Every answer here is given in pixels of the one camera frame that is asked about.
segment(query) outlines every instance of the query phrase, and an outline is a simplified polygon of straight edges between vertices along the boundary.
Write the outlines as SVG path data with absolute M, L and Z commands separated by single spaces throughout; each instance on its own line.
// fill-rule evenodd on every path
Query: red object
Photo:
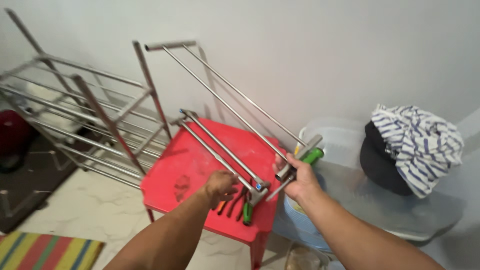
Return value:
M 33 128 L 17 112 L 0 112 L 0 156 L 22 152 L 32 134 Z
M 270 182 L 270 191 L 280 185 L 272 169 L 275 153 L 257 135 L 208 119 L 199 120 L 260 178 Z M 195 123 L 187 125 L 239 174 L 247 180 L 250 178 L 198 125 Z M 267 139 L 278 146 L 278 140 Z M 162 213 L 172 211 L 198 190 L 215 170 L 225 170 L 225 167 L 190 133 L 181 128 L 140 184 L 150 219 L 153 220 L 151 210 Z M 248 227 L 241 221 L 235 221 L 234 217 L 228 218 L 226 215 L 217 215 L 216 211 L 209 211 L 204 229 L 249 245 L 252 269 L 259 269 L 268 234 L 272 230 L 276 202 L 277 197 L 268 202 L 264 199 L 259 202 L 253 209 L 252 225 Z M 235 216 L 242 207 L 240 203 L 235 205 L 233 210 Z

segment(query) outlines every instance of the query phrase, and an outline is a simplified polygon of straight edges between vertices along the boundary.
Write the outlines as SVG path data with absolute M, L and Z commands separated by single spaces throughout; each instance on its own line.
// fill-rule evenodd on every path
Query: red stool top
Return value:
M 275 153 L 256 134 L 208 119 L 200 118 L 199 121 L 260 178 L 270 182 L 269 193 L 280 186 L 272 169 Z M 250 176 L 197 124 L 188 122 L 187 125 L 240 175 L 247 181 L 250 179 Z M 278 146 L 278 140 L 269 137 L 267 139 Z M 181 128 L 140 184 L 144 194 L 144 204 L 149 209 L 163 213 L 170 212 L 199 189 L 213 171 L 220 169 L 226 170 L 190 133 Z M 242 185 L 239 184 L 237 188 L 241 190 Z M 259 232 L 272 230 L 277 197 L 268 202 L 264 199 L 254 207 L 250 227 L 243 225 L 242 220 L 235 221 L 235 217 L 243 206 L 243 200 L 240 200 L 236 203 L 230 218 L 227 218 L 227 212 L 231 201 L 225 206 L 220 216 L 217 215 L 216 210 L 211 210 L 208 213 L 205 228 L 237 241 L 250 243 Z

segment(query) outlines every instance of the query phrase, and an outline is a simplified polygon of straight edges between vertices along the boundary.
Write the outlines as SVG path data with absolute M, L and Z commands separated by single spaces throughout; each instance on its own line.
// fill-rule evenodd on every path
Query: human hand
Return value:
M 313 173 L 310 164 L 295 159 L 292 154 L 287 154 L 287 161 L 297 169 L 297 180 L 290 182 L 285 188 L 285 193 L 296 202 L 308 197 L 314 192 L 322 192 L 317 177 Z M 287 163 L 279 155 L 275 154 L 273 170 L 278 173 Z
M 213 172 L 203 186 L 211 200 L 210 207 L 214 209 L 221 201 L 233 199 L 233 194 L 238 192 L 233 185 L 238 182 L 238 177 L 232 172 L 222 170 Z

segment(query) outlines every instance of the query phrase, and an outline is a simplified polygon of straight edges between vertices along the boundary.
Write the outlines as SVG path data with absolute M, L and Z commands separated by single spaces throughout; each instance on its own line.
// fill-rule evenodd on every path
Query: colorful mat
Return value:
M 103 242 L 15 231 L 0 236 L 0 270 L 88 270 Z

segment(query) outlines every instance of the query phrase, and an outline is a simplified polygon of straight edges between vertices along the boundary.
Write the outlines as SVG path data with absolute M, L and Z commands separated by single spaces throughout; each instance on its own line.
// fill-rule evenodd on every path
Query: tiled floor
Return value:
M 107 244 L 93 267 L 100 270 L 149 223 L 139 190 L 77 170 L 50 196 L 48 207 L 36 211 L 18 229 L 104 241 Z M 284 269 L 289 245 L 289 240 L 271 234 L 262 269 Z M 249 248 L 204 230 L 187 269 L 248 270 Z

